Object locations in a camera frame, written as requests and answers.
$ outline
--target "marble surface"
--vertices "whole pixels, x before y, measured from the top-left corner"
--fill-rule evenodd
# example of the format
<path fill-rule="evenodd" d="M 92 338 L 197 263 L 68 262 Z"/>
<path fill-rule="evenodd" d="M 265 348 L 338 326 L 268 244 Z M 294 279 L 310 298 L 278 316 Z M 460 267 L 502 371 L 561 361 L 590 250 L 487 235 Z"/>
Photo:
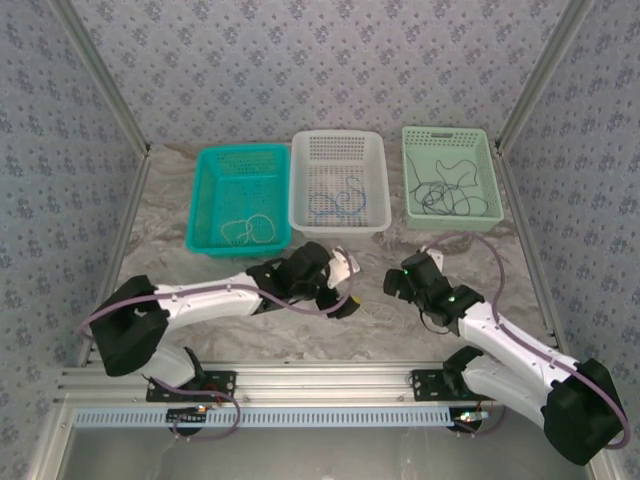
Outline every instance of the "marble surface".
<path fill-rule="evenodd" d="M 154 145 L 146 180 L 119 283 L 146 274 L 154 284 L 189 284 L 225 278 L 264 259 L 213 259 L 192 254 L 185 247 L 191 187 L 198 147 Z M 202 360 L 444 360 L 464 345 L 452 334 L 427 331 L 415 306 L 386 296 L 382 282 L 389 268 L 442 232 L 408 230 L 404 221 L 404 193 L 400 149 L 385 147 L 393 223 L 384 233 L 366 240 L 320 241 L 340 245 L 362 267 L 353 294 L 362 308 L 342 320 L 305 316 L 286 310 L 252 317 L 226 317 L 185 327 L 167 336 L 189 346 Z M 545 340 L 542 321 L 520 240 L 505 204 L 505 220 L 486 238 L 505 262 L 507 286 L 500 304 L 503 315 L 534 337 Z M 288 256 L 306 239 L 293 233 L 283 253 Z M 442 247 L 444 273 L 466 283 L 486 298 L 498 284 L 498 270 L 486 247 L 468 239 L 452 239 Z"/>

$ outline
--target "robotic arm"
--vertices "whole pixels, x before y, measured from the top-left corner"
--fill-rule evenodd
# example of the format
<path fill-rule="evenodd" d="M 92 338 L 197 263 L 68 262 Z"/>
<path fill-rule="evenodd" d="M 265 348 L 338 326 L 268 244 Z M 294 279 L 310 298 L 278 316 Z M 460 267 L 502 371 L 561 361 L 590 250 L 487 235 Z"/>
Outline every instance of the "robotic arm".
<path fill-rule="evenodd" d="M 268 261 L 233 277 L 196 285 L 154 286 L 146 275 L 129 279 L 98 311 L 137 297 L 150 300 L 90 323 L 107 375 L 140 373 L 172 387 L 185 385 L 196 375 L 197 359 L 192 352 L 170 344 L 165 335 L 205 320 L 257 315 L 280 309 L 283 302 L 291 305 L 302 300 L 315 300 L 321 311 L 332 310 L 329 317 L 351 315 L 359 307 L 351 297 L 335 308 L 339 303 L 335 287 L 351 271 L 344 255 L 338 250 L 333 253 L 332 258 L 324 247 L 309 242 L 289 259 Z M 355 260 L 349 257 L 349 261 L 352 272 L 359 271 Z"/>
<path fill-rule="evenodd" d="M 622 430 L 615 412 L 573 374 L 586 377 L 622 409 L 602 364 L 563 355 L 502 316 L 496 323 L 492 305 L 466 285 L 451 287 L 425 251 L 401 267 L 387 272 L 385 293 L 415 303 L 421 315 L 481 349 L 465 347 L 444 363 L 445 381 L 454 392 L 496 399 L 529 418 L 578 465 L 588 463 Z M 570 366 L 569 371 L 560 365 Z"/>

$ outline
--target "blue rope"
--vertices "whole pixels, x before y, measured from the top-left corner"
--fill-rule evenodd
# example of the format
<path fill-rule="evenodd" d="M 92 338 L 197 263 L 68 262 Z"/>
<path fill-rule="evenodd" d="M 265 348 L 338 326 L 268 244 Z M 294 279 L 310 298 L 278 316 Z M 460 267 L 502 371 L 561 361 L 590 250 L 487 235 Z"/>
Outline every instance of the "blue rope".
<path fill-rule="evenodd" d="M 349 180 L 353 180 L 353 181 L 358 182 L 360 184 L 360 189 L 358 189 L 358 188 L 354 187 L 353 185 L 351 185 L 349 183 Z M 349 191 L 347 191 L 347 190 L 341 190 L 340 192 L 338 192 L 338 194 L 335 196 L 335 198 L 331 198 L 329 195 L 327 195 L 325 193 L 316 193 L 315 195 L 312 195 L 309 198 L 309 211 L 316 216 L 316 222 L 317 222 L 318 217 L 326 217 L 326 216 L 335 215 L 340 219 L 340 225 L 342 225 L 342 222 L 344 221 L 345 217 L 355 217 L 355 216 L 359 217 L 360 212 L 362 212 L 362 210 L 364 210 L 366 208 L 366 206 L 367 206 L 367 195 L 365 194 L 364 185 L 362 184 L 360 179 L 356 178 L 356 177 L 347 177 L 345 179 L 345 183 L 347 184 L 348 188 L 350 188 L 354 192 L 358 193 L 362 197 L 362 205 L 360 205 L 355 210 L 351 210 L 351 211 L 345 210 L 344 207 L 342 207 L 342 205 L 340 205 L 339 202 L 349 203 L 351 201 L 351 193 Z M 314 210 L 311 207 L 311 204 L 313 203 L 313 201 L 316 198 L 322 198 L 324 200 L 327 200 L 329 203 L 333 203 L 334 208 L 327 209 L 327 210 L 320 210 L 320 211 Z"/>

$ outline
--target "patterned wall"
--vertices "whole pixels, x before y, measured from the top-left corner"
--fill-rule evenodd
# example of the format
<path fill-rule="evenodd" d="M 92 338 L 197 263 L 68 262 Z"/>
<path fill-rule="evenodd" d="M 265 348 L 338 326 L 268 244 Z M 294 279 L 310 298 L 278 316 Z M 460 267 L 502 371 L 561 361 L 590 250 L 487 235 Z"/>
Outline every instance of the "patterned wall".
<path fill-rule="evenodd" d="M 566 0 L 73 0 L 147 140 L 496 137 Z"/>
<path fill-rule="evenodd" d="M 640 5 L 596 2 L 508 158 L 573 352 L 610 369 L 640 479 Z"/>
<path fill-rule="evenodd" d="M 0 478 L 22 478 L 138 163 L 45 0 L 0 2 Z"/>

